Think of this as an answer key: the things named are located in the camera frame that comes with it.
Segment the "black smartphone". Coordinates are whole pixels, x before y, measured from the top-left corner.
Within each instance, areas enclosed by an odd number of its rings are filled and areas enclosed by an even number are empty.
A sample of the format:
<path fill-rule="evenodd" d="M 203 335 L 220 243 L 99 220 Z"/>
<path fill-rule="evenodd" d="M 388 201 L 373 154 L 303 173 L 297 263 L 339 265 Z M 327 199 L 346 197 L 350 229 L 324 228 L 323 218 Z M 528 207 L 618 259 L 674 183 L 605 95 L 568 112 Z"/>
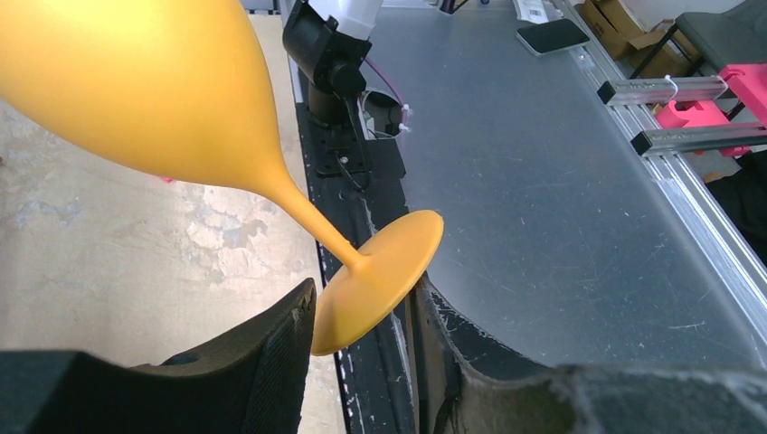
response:
<path fill-rule="evenodd" d="M 570 50 L 591 41 L 579 25 L 566 18 L 521 27 L 516 36 L 535 56 Z"/>

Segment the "yellow wine glass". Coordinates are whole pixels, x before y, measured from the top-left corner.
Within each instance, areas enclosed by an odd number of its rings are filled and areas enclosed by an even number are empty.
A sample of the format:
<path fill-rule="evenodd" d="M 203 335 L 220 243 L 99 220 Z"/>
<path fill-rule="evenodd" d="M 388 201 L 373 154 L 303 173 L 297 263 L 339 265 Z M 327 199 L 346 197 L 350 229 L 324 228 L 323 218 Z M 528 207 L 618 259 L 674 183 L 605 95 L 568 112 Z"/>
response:
<path fill-rule="evenodd" d="M 268 65 L 236 1 L 4 1 L 1 97 L 116 164 L 278 205 L 341 262 L 317 302 L 315 356 L 375 328 L 440 245 L 442 218 L 421 210 L 355 248 L 302 193 L 281 151 Z"/>

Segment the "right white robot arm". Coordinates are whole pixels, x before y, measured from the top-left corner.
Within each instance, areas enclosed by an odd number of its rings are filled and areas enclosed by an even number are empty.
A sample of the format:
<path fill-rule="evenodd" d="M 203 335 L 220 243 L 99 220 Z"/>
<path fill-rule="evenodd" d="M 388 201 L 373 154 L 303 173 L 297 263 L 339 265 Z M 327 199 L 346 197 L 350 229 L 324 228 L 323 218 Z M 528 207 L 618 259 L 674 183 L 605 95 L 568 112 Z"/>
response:
<path fill-rule="evenodd" d="M 283 29 L 289 56 L 309 81 L 308 108 L 324 126 L 348 120 L 366 89 L 360 67 L 382 0 L 296 1 Z"/>

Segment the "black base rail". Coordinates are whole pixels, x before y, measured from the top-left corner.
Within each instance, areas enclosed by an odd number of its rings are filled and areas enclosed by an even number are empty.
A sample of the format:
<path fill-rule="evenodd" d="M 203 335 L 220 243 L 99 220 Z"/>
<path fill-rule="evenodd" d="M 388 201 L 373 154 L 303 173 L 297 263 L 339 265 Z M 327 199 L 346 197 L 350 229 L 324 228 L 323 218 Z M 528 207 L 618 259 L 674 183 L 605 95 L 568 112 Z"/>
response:
<path fill-rule="evenodd" d="M 372 179 L 360 193 L 342 177 L 322 178 L 314 161 L 320 129 L 308 117 L 308 104 L 296 106 L 298 130 L 308 180 L 309 199 L 354 245 L 407 211 L 391 145 L 370 153 Z M 419 402 L 410 350 L 412 321 L 406 297 L 379 325 L 338 353 L 310 357 L 309 371 L 327 378 L 340 403 L 341 433 L 416 433 Z"/>

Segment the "pink plastic part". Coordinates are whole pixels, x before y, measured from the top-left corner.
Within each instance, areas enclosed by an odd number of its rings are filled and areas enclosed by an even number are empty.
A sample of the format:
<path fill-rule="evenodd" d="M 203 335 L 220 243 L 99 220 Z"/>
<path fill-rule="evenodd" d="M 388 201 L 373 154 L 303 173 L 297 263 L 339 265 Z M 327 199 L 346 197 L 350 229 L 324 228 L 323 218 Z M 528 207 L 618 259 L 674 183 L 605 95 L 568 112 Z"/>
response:
<path fill-rule="evenodd" d="M 688 131 L 701 127 L 735 127 L 733 122 L 715 103 L 730 91 L 755 117 L 761 128 L 766 128 L 766 65 L 731 64 L 718 75 L 702 78 L 664 78 L 671 87 L 671 95 L 655 113 L 655 119 L 664 129 Z"/>

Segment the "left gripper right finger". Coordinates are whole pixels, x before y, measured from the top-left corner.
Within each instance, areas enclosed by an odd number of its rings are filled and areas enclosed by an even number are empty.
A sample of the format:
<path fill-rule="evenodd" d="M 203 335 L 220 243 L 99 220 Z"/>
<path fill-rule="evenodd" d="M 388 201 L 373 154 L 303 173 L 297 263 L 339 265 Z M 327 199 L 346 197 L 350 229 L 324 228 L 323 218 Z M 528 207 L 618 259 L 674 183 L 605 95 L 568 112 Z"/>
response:
<path fill-rule="evenodd" d="M 425 433 L 763 433 L 766 374 L 636 363 L 537 363 L 415 288 Z"/>

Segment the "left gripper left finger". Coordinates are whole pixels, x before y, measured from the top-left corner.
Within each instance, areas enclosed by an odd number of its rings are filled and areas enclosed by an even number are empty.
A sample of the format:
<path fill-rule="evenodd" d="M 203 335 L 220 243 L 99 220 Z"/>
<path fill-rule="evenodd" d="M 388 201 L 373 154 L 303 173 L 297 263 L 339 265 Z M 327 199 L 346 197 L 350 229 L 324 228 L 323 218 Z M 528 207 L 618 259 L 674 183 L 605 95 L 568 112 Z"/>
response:
<path fill-rule="evenodd" d="M 295 433 L 317 292 L 272 307 L 158 365 L 81 351 L 4 351 L 4 433 Z"/>

